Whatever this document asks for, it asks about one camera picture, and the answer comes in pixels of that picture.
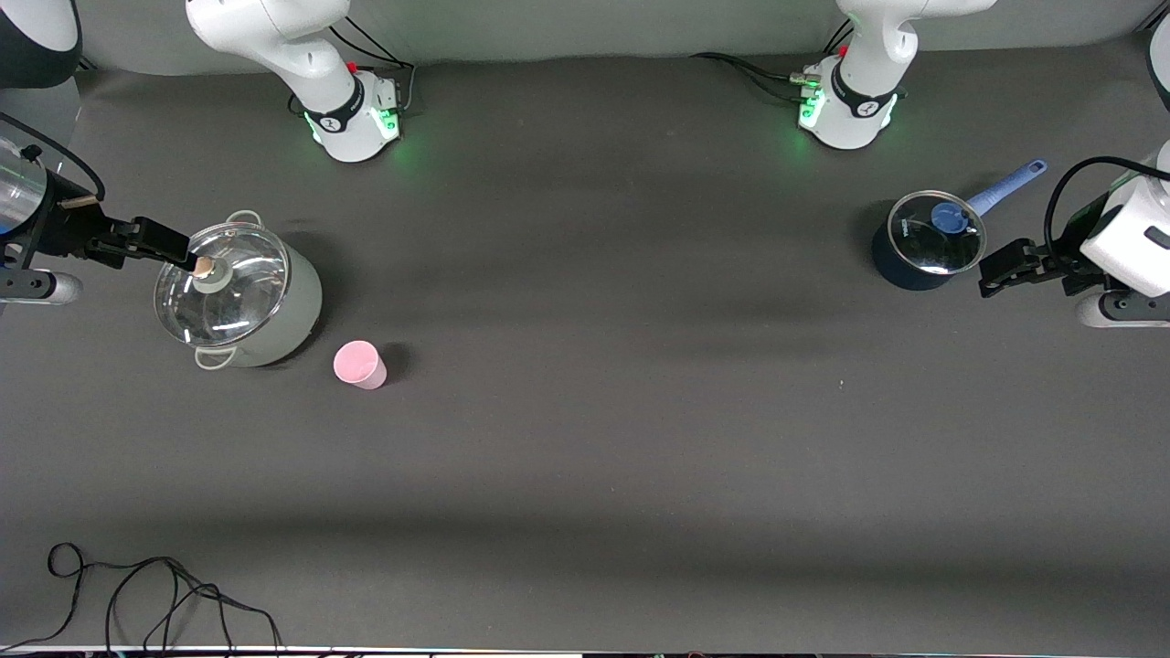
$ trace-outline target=cable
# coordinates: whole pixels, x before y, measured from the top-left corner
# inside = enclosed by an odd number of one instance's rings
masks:
[[[1095,164],[1112,164],[1120,167],[1128,169],[1130,171],[1136,171],[1143,176],[1149,176],[1157,178],[1158,180],[1170,180],[1170,172],[1162,171],[1159,169],[1154,169],[1151,166],[1136,163],[1134,160],[1128,160],[1126,158],[1116,158],[1113,156],[1097,156],[1095,158],[1088,158],[1081,160],[1072,166],[1065,176],[1061,177],[1060,183],[1057,183],[1057,187],[1052,191],[1052,197],[1048,199],[1048,207],[1044,212],[1044,246],[1048,251],[1048,255],[1052,256],[1053,262],[1057,263],[1057,269],[1060,270],[1065,276],[1073,279],[1074,281],[1082,280],[1081,275],[1073,269],[1069,260],[1065,260],[1064,254],[1058,254],[1054,245],[1055,240],[1052,239],[1052,218],[1057,214],[1057,204],[1060,201],[1060,194],[1065,191],[1065,186],[1072,180],[1078,172],[1082,169],[1095,165]]]
[[[76,569],[74,569],[71,571],[58,571],[57,570],[57,568],[56,568],[56,556],[57,556],[57,551],[61,550],[61,549],[69,549],[69,550],[73,551],[74,556],[77,558],[77,568]],[[168,639],[170,639],[168,636],[170,636],[170,629],[171,629],[171,619],[174,616],[174,614],[192,596],[200,597],[200,598],[206,598],[206,599],[209,599],[209,601],[214,601],[219,605],[220,629],[223,631],[223,639],[225,639],[225,642],[226,642],[229,651],[232,651],[234,649],[235,643],[232,640],[232,636],[228,632],[227,616],[225,615],[225,606],[234,608],[236,610],[242,610],[245,612],[255,612],[257,615],[263,616],[264,619],[267,619],[269,630],[273,633],[273,650],[274,651],[280,651],[280,647],[284,645],[284,640],[281,638],[281,632],[276,628],[276,621],[273,618],[271,615],[269,615],[264,610],[261,610],[259,608],[253,608],[250,605],[246,605],[246,604],[240,603],[239,601],[234,599],[234,598],[227,596],[226,594],[223,594],[222,591],[220,591],[219,587],[215,585],[214,583],[205,583],[205,582],[200,581],[199,578],[197,578],[193,575],[191,575],[191,571],[187,571],[186,567],[184,567],[181,562],[179,562],[178,560],[176,560],[173,557],[168,557],[168,556],[165,556],[165,555],[163,555],[163,556],[156,556],[156,557],[147,557],[146,560],[143,560],[140,562],[135,562],[133,564],[112,564],[110,562],[85,562],[85,557],[82,554],[81,549],[77,548],[77,544],[71,543],[71,542],[62,542],[62,543],[55,544],[53,548],[49,549],[49,556],[48,556],[48,560],[47,560],[47,566],[48,566],[49,574],[51,576],[56,577],[56,578],[74,578],[74,591],[73,591],[73,597],[70,599],[70,603],[69,603],[69,614],[66,615],[64,622],[62,622],[61,626],[58,626],[57,630],[55,630],[53,633],[50,633],[48,636],[44,636],[44,637],[29,638],[29,639],[26,639],[26,640],[22,640],[22,642],[18,642],[16,644],[12,644],[12,645],[5,646],[4,649],[0,649],[0,653],[5,653],[5,652],[8,652],[8,651],[12,651],[13,649],[16,649],[16,647],[20,647],[20,646],[25,646],[26,644],[33,644],[33,643],[37,643],[37,642],[48,642],[48,640],[57,637],[62,632],[64,632],[64,630],[73,622],[74,616],[77,614],[77,599],[81,596],[81,585],[82,585],[82,581],[83,581],[83,578],[85,576],[85,573],[89,571],[90,569],[101,567],[103,569],[129,570],[130,571],[129,574],[126,574],[126,576],[124,578],[122,578],[122,581],[118,583],[118,585],[113,589],[113,594],[110,596],[110,601],[106,603],[106,606],[105,606],[105,629],[104,629],[105,630],[105,651],[106,651],[106,656],[112,656],[113,654],[113,647],[112,647],[112,643],[111,643],[111,638],[110,638],[110,635],[111,635],[110,633],[110,626],[111,626],[111,622],[112,622],[112,618],[113,618],[113,610],[115,610],[115,606],[117,605],[117,602],[118,602],[118,596],[122,594],[123,588],[125,588],[126,584],[136,575],[138,575],[142,570],[144,570],[147,567],[151,567],[153,564],[163,564],[163,566],[165,566],[171,571],[171,578],[172,578],[172,585],[173,587],[172,587],[172,595],[171,595],[171,608],[166,611],[166,615],[161,619],[159,619],[159,622],[157,624],[154,624],[153,628],[151,628],[150,632],[146,633],[146,637],[143,638],[143,650],[144,651],[147,650],[146,646],[147,646],[147,644],[150,642],[150,638],[154,635],[154,632],[161,625],[163,626],[163,645],[161,645],[163,649],[161,649],[160,656],[165,656],[166,647],[167,647]],[[184,584],[186,584],[187,589],[188,589],[187,594],[185,594],[181,598],[179,597],[179,582],[180,581]]]
[[[411,109],[414,102],[414,74],[419,73],[418,67],[411,67],[411,81],[406,83],[406,102],[402,103],[402,111]]]
[[[381,50],[383,53],[385,53],[386,56],[391,59],[391,61],[398,62],[400,66],[404,66],[404,67],[414,68],[414,64],[412,64],[410,62],[404,62],[402,60],[399,60],[398,57],[395,57],[394,54],[391,53],[390,50],[387,50],[385,46],[383,46],[381,43],[379,43],[377,39],[370,36],[369,32],[362,29],[362,26],[359,26],[357,22],[355,22],[353,19],[351,19],[349,16],[345,16],[345,22],[347,22],[351,26],[353,26],[353,29],[360,32],[362,36],[365,36],[366,40],[370,41],[370,43],[373,43],[376,48],[378,48],[379,50]]]
[[[371,53],[370,50],[366,50],[365,48],[358,46],[357,43],[353,43],[349,39],[345,39],[345,36],[343,36],[342,33],[337,32],[336,27],[330,26],[329,32],[331,32],[333,34],[333,36],[336,36],[342,43],[349,46],[350,48],[353,48],[355,50],[357,50],[358,53],[362,53],[363,55],[373,57],[373,59],[376,59],[378,61],[381,61],[381,62],[387,62],[387,63],[394,64],[398,68],[402,68],[402,69],[413,69],[414,68],[414,64],[412,64],[411,62],[406,62],[406,61],[402,61],[402,60],[399,60],[398,57],[395,57],[394,54],[391,53],[390,50],[387,50],[385,46],[383,46],[381,43],[379,43],[377,39],[370,36],[369,32],[362,29],[362,26],[359,26],[358,23],[356,23],[353,21],[353,19],[351,19],[349,16],[345,16],[345,21],[349,22],[351,26],[353,26],[353,29],[360,32],[362,36],[365,36],[370,41],[370,43],[373,43],[374,47],[378,48],[379,50],[381,50],[383,53],[385,53],[386,56],[381,56],[381,55],[378,55],[377,53]]]
[[[731,66],[734,66],[736,68],[742,68],[742,69],[750,70],[751,73],[753,73],[753,74],[756,74],[756,75],[758,75],[760,77],[766,77],[769,80],[776,80],[776,81],[779,81],[779,82],[789,82],[789,76],[787,75],[777,74],[777,73],[772,73],[772,71],[770,71],[768,69],[763,69],[763,68],[757,67],[756,64],[749,62],[748,60],[744,60],[743,57],[736,57],[735,55],[728,55],[728,54],[724,54],[724,53],[695,53],[694,55],[691,55],[691,57],[700,59],[700,60],[716,60],[716,61],[720,61],[720,62],[727,62],[727,63],[729,63],[729,64],[731,64]]]
[[[759,78],[756,77],[758,75],[758,76],[764,77],[765,80],[769,80],[769,81],[772,81],[772,82],[785,82],[786,83],[786,82],[789,82],[789,76],[786,76],[786,75],[775,74],[775,73],[769,71],[766,69],[762,69],[762,68],[757,67],[756,64],[753,64],[753,63],[751,63],[751,62],[749,62],[746,60],[743,60],[741,57],[736,57],[734,55],[725,55],[723,53],[696,53],[696,54],[691,55],[691,57],[696,57],[696,59],[700,59],[700,60],[715,60],[715,61],[720,61],[720,62],[725,62],[725,63],[731,64],[732,67],[735,67],[736,70],[738,70],[739,73],[742,73],[744,76],[746,76],[746,78],[752,84],[755,84],[760,91],[763,91],[764,94],[768,94],[772,98],[777,98],[777,100],[780,100],[780,101],[786,101],[789,103],[794,103],[794,104],[800,104],[803,102],[803,98],[798,98],[796,96],[787,96],[785,94],[780,94],[779,91],[777,91],[776,89],[772,89],[771,87],[768,87],[766,84],[764,84],[763,81],[760,81]]]
[[[358,46],[357,43],[353,43],[349,39],[345,39],[344,36],[342,36],[342,33],[337,32],[336,27],[330,27],[329,32],[333,33],[333,36],[336,36],[338,39],[338,41],[340,41],[342,43],[349,46],[350,48],[353,48],[355,50],[357,50],[358,53],[362,53],[363,55],[373,57],[373,59],[376,59],[376,60],[378,60],[380,62],[387,62],[387,63],[391,63],[391,64],[397,64],[399,68],[406,68],[406,66],[402,62],[398,61],[398,60],[387,60],[386,57],[383,57],[381,55],[376,55],[374,53],[371,53],[370,50],[366,50],[365,48]]]
[[[848,39],[851,34],[853,34],[852,26],[849,26],[849,29],[845,30],[845,34],[842,34],[840,39],[838,39],[832,46],[828,47],[828,50],[826,50],[826,53],[832,53],[833,50],[837,50],[837,48],[840,47],[841,43],[845,43],[845,40]]]
[[[852,21],[849,21],[849,19],[845,19],[845,22],[841,23],[841,27],[837,28],[837,32],[833,33],[833,36],[828,37],[828,41],[825,42],[825,47],[821,48],[820,52],[827,55],[828,52],[833,49],[833,41],[837,41],[837,37],[841,34],[841,30],[848,27],[851,22]]]
[[[289,100],[288,100],[287,103],[284,103],[284,108],[289,111],[290,115],[292,115],[295,117],[298,117],[298,116],[303,115],[304,114],[304,105],[303,104],[301,105],[301,111],[294,110],[292,109],[292,101],[296,101],[297,104],[301,104],[301,100],[296,97],[296,94],[289,94]]]
[[[1150,29],[1154,26],[1158,25],[1158,22],[1165,18],[1166,12],[1170,12],[1170,2],[1165,1],[1158,2],[1158,6],[1155,7],[1154,11],[1149,13],[1149,15],[1142,19],[1142,22],[1137,23],[1137,27],[1134,28],[1134,32]]]
[[[36,130],[35,128],[26,124],[25,122],[22,122],[20,119],[13,118],[12,116],[9,116],[9,115],[7,115],[5,112],[0,112],[0,121],[4,121],[5,123],[9,123],[9,124],[19,128],[20,130],[23,130],[28,135],[30,135],[30,136],[40,139],[41,142],[44,142],[46,144],[48,144],[49,146],[51,146],[54,151],[61,153],[62,156],[64,156],[66,158],[68,158],[69,162],[71,162],[73,164],[77,165],[83,172],[85,172],[85,176],[88,176],[89,179],[94,181],[94,187],[97,189],[97,191],[94,193],[94,196],[97,197],[97,200],[98,201],[105,200],[105,184],[102,183],[102,179],[97,176],[97,172],[94,171],[88,164],[85,164],[85,160],[78,158],[77,156],[74,155],[73,151],[70,151],[69,149],[66,149],[61,144],[57,144],[57,142],[55,139],[50,138],[49,136],[44,135],[40,130]]]

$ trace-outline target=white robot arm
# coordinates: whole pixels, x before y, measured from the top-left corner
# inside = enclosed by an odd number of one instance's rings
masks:
[[[1163,21],[1149,50],[1150,74],[1170,110],[1170,27]],[[1052,215],[1065,186],[1093,164],[1129,172],[1068,220],[1053,238]],[[1078,318],[1099,328],[1170,328],[1170,142],[1154,162],[1134,163],[1102,156],[1074,165],[1053,192],[1045,215],[1044,245],[1014,240],[979,263],[984,297],[1020,283],[1061,279],[1072,296],[1103,287],[1082,299]]]
[[[69,80],[81,60],[81,23],[71,0],[0,0],[0,89],[44,89]],[[97,173],[51,137],[0,111],[18,129],[0,138],[0,313],[12,303],[67,304],[81,295],[71,274],[34,269],[36,254],[87,259],[121,269],[128,258],[194,267],[187,237],[144,217],[102,211]],[[37,139],[73,160],[94,190],[43,165]]]
[[[393,81],[351,71],[316,33],[349,13],[349,0],[187,0],[187,20],[215,50],[246,57],[284,81],[305,108],[314,138],[335,159],[372,158],[399,136]]]
[[[962,16],[987,9],[996,0],[837,0],[854,25],[845,57],[830,55],[806,67],[821,89],[801,112],[800,128],[834,149],[860,149],[889,123],[895,89],[914,56],[917,19]]]

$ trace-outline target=pink cup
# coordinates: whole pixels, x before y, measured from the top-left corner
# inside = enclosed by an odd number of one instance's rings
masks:
[[[372,391],[386,383],[386,364],[378,348],[365,341],[345,343],[333,357],[333,373],[346,384]]]

